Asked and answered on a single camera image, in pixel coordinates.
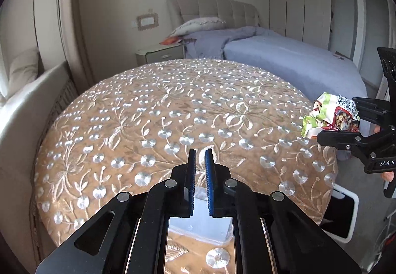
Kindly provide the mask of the person's right hand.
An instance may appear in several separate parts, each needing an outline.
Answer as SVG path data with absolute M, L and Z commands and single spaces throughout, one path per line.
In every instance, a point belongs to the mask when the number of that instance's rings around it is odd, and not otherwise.
M 374 133 L 379 133 L 380 131 L 381 131 L 381 127 L 376 125 L 374 128 Z M 388 181 L 388 182 L 392 182 L 394 179 L 394 176 L 395 176 L 395 174 L 393 171 L 389 171 L 389 172 L 385 172 L 385 173 L 381 174 L 381 178 L 384 181 Z

